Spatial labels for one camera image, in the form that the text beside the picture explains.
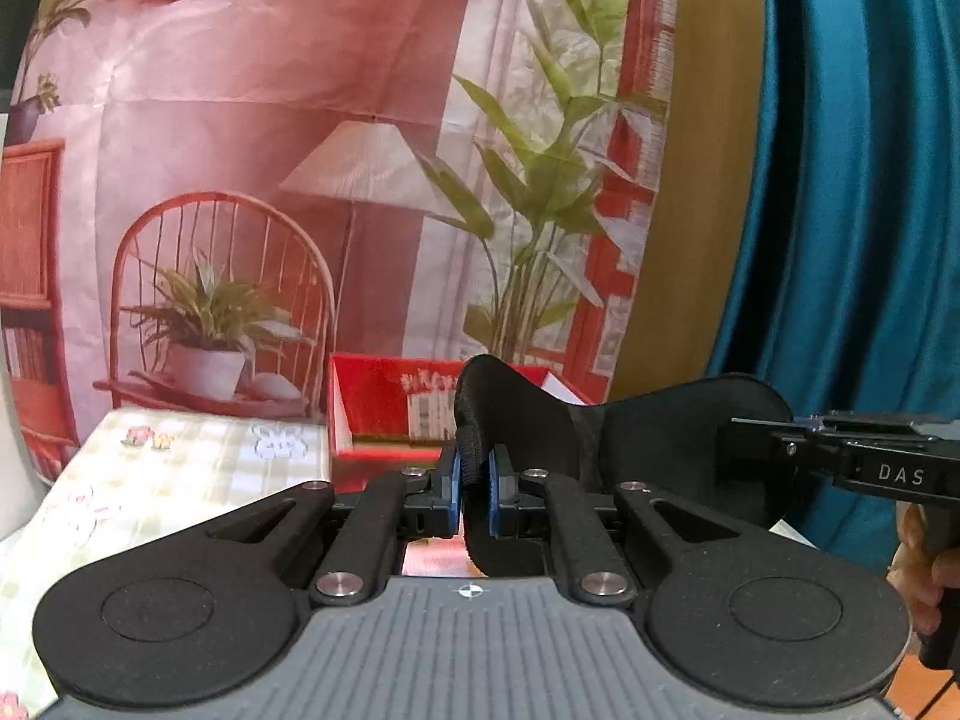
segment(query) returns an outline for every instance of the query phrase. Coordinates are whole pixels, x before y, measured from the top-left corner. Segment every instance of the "finger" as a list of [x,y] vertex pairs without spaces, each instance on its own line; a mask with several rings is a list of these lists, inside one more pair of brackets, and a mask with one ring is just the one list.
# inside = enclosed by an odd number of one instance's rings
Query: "finger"
[[902,517],[896,518],[896,534],[901,543],[911,549],[923,549],[923,539],[926,537],[926,526],[923,523],[923,513],[920,507],[908,504]]
[[901,544],[896,548],[890,568],[892,570],[894,568],[907,568],[911,565],[930,566],[932,563],[933,558],[923,550],[911,549],[906,544]]
[[944,587],[960,587],[960,549],[940,552],[933,562],[933,581]]
[[933,581],[930,569],[925,565],[895,568],[887,576],[887,581],[907,602],[920,601],[929,607],[936,607],[944,597],[943,587]]
[[919,601],[912,601],[907,604],[910,610],[910,619],[913,620],[913,630],[925,637],[933,635],[940,627],[943,619],[939,608],[929,607]]

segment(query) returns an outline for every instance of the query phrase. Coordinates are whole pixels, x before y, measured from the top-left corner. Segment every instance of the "teal fabric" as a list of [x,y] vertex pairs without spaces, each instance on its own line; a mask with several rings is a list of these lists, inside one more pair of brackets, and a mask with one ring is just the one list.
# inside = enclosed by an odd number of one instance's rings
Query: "teal fabric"
[[[730,370],[797,413],[960,415],[960,0],[767,0]],[[790,518],[877,570],[896,546],[889,501],[808,481]]]

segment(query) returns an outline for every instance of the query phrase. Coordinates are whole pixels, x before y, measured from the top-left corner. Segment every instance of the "checkered tablecloth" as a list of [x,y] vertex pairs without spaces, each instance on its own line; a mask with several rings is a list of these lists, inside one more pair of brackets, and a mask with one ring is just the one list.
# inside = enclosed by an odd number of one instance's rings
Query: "checkered tablecloth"
[[[147,426],[168,449],[126,446]],[[0,717],[56,698],[31,642],[49,587],[93,560],[195,525],[310,479],[329,479],[323,428],[189,413],[110,413],[0,559]]]

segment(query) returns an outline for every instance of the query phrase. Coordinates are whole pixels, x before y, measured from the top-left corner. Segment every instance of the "white flower pot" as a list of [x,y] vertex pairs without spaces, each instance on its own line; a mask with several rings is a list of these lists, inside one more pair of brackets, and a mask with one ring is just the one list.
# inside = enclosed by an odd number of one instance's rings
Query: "white flower pot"
[[243,370],[243,352],[209,351],[170,344],[167,362],[174,383],[189,394],[229,400]]

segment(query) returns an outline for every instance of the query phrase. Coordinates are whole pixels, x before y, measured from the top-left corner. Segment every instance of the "black cloth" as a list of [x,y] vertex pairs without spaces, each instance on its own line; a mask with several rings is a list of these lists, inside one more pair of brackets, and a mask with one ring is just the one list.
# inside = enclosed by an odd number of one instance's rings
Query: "black cloth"
[[592,493],[636,480],[763,527],[789,505],[795,473],[774,466],[752,479],[716,467],[717,428],[738,418],[788,421],[789,405],[744,375],[702,379],[597,406],[563,403],[495,357],[470,360],[454,405],[463,479],[464,537],[488,576],[542,573],[539,546],[488,534],[486,462],[504,445],[516,471],[546,469]]

